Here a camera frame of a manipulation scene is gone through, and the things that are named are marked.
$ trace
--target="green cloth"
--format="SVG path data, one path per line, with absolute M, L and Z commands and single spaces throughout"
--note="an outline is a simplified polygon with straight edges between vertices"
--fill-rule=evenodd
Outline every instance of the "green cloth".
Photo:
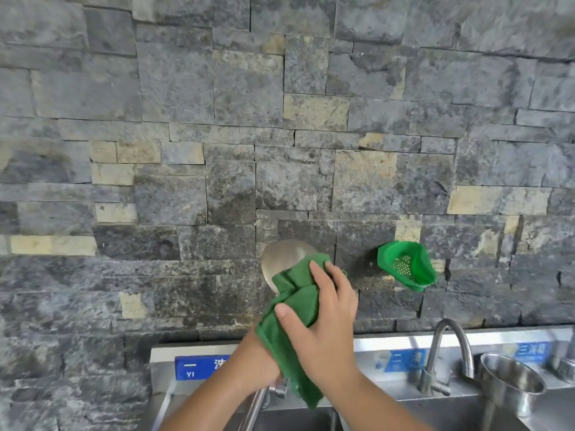
M 255 328 L 256 334 L 269 349 L 284 377 L 290 380 L 291 387 L 297 391 L 309 408 L 317 407 L 317 403 L 323 398 L 323 393 L 312 383 L 301 367 L 288 335 L 279 324 L 274 307 L 280 302 L 289 305 L 305 326 L 310 326 L 316 321 L 319 309 L 319 289 L 309 270 L 309 262 L 312 260 L 325 270 L 325 263 L 329 261 L 329 256 L 320 253 L 310 254 L 294 267 L 274 275 L 272 281 L 277 286 L 279 295 L 271 300 L 268 310 Z

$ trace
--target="green plastic sink strainer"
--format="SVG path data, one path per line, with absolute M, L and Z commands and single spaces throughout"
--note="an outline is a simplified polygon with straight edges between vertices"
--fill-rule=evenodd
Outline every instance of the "green plastic sink strainer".
M 417 242 L 398 240 L 380 246 L 377 266 L 413 291 L 422 292 L 437 281 L 427 250 Z

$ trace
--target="person's left hand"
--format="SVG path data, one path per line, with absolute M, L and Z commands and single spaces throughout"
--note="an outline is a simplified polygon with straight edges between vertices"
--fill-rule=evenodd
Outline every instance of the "person's left hand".
M 276 361 L 256 335 L 254 326 L 227 360 L 225 367 L 233 374 L 246 396 L 273 385 L 280 376 Z

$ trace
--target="blue sticker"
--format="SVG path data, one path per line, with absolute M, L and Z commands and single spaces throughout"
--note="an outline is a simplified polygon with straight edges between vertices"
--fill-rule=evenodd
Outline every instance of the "blue sticker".
M 515 358 L 520 362 L 542 364 L 551 352 L 551 342 L 518 343 Z
M 196 355 L 175 358 L 176 380 L 204 380 L 229 358 L 229 355 Z
M 425 349 L 398 349 L 390 351 L 391 356 L 385 365 L 384 372 L 411 372 L 423 369 L 426 360 Z M 376 369 L 382 369 L 383 364 L 378 362 Z

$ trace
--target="stainless steel faucet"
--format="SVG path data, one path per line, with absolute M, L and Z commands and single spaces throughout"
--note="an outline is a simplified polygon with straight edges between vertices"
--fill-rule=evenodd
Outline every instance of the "stainless steel faucet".
M 419 378 L 419 383 L 417 384 L 417 389 L 426 395 L 431 395 L 433 392 L 440 392 L 445 396 L 449 396 L 451 393 L 449 382 L 444 383 L 438 381 L 435 375 L 435 363 L 437 362 L 437 357 L 439 355 L 439 346 L 441 345 L 443 333 L 448 327 L 451 328 L 456 334 L 457 340 L 459 341 L 459 346 L 461 347 L 461 355 L 464 359 L 464 376 L 473 378 L 475 374 L 473 355 L 471 354 L 471 346 L 469 345 L 469 340 L 467 340 L 464 329 L 453 319 L 442 319 L 435 327 L 435 333 L 433 335 L 433 340 L 431 341 L 431 348 L 429 350 L 427 365 L 425 369 L 421 371 L 421 377 Z
M 571 335 L 571 342 L 567 346 L 567 352 L 561 357 L 557 366 L 557 375 L 567 383 L 575 383 L 575 326 Z
M 285 399 L 286 394 L 288 393 L 287 380 L 284 381 L 283 384 L 261 388 L 254 393 L 254 396 L 249 402 L 249 407 L 244 413 L 244 417 L 241 419 L 240 426 L 237 428 L 237 431 L 252 431 L 255 425 L 255 421 L 258 419 L 260 410 L 262 410 L 262 408 L 266 408 L 264 406 L 264 401 L 266 400 L 266 396 L 269 395 L 269 393 L 274 393 L 278 398 Z

